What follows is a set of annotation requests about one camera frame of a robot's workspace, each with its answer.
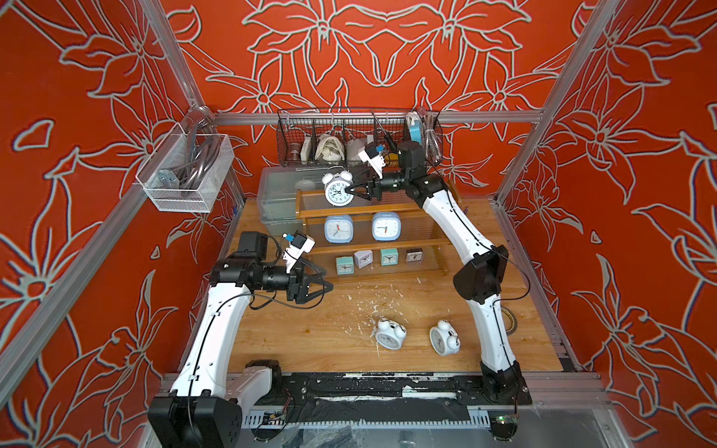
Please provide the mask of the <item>blue rounded alarm clock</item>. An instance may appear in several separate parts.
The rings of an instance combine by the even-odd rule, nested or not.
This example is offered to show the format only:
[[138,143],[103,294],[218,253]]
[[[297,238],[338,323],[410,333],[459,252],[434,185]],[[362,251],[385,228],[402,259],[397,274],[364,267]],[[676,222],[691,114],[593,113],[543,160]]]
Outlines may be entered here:
[[380,212],[373,215],[372,237],[378,242],[391,242],[401,236],[401,217],[396,212]]
[[349,244],[354,238],[354,221],[349,215],[331,216],[324,222],[324,237],[331,244]]

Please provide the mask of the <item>teal square alarm clock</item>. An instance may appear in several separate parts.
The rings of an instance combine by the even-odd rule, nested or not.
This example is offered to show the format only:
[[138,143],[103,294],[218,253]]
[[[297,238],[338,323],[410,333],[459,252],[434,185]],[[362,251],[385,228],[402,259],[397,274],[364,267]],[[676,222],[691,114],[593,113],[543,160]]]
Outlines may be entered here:
[[380,264],[394,266],[399,263],[399,250],[397,248],[384,248],[380,250]]
[[355,263],[353,257],[338,257],[335,260],[335,264],[336,274],[338,274],[338,276],[350,276],[355,272]]

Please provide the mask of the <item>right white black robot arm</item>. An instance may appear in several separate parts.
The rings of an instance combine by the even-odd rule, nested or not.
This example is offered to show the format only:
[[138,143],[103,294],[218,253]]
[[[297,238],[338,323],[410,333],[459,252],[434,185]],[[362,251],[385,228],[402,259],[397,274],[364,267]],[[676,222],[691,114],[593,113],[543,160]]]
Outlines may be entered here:
[[420,144],[405,141],[398,145],[397,155],[399,168],[394,171],[371,166],[370,175],[340,172],[337,178],[348,185],[339,192],[377,201],[385,192],[404,192],[439,226],[462,262],[453,285],[470,307],[478,332],[481,392],[487,401],[516,406],[528,387],[502,316],[502,280],[509,252],[472,224]]

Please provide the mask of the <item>lilac square alarm clock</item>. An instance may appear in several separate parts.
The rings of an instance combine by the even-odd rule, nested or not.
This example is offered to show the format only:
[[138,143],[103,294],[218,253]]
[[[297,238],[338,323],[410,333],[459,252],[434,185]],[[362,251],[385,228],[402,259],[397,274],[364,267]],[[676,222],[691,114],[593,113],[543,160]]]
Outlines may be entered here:
[[366,268],[373,263],[373,251],[359,250],[354,253],[355,264],[359,269]]

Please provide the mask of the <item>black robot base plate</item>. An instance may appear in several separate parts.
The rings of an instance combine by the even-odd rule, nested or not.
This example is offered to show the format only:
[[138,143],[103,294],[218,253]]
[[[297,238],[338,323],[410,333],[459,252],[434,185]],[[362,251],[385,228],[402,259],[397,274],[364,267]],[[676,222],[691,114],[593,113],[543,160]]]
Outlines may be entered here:
[[484,427],[532,405],[526,386],[491,392],[482,375],[290,373],[251,409],[252,429],[306,427]]

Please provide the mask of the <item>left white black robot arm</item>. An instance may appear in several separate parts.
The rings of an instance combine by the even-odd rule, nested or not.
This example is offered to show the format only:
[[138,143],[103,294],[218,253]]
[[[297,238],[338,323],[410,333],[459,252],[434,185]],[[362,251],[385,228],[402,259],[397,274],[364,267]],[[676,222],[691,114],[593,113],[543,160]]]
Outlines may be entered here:
[[273,237],[258,231],[240,235],[235,252],[211,271],[205,313],[192,348],[168,393],[149,405],[149,423],[163,447],[235,447],[254,405],[282,389],[275,360],[252,361],[235,384],[227,383],[233,345],[244,313],[260,292],[273,301],[287,295],[291,308],[304,309],[333,285],[326,270],[306,259],[315,240],[305,233],[286,234],[278,255],[267,261]]

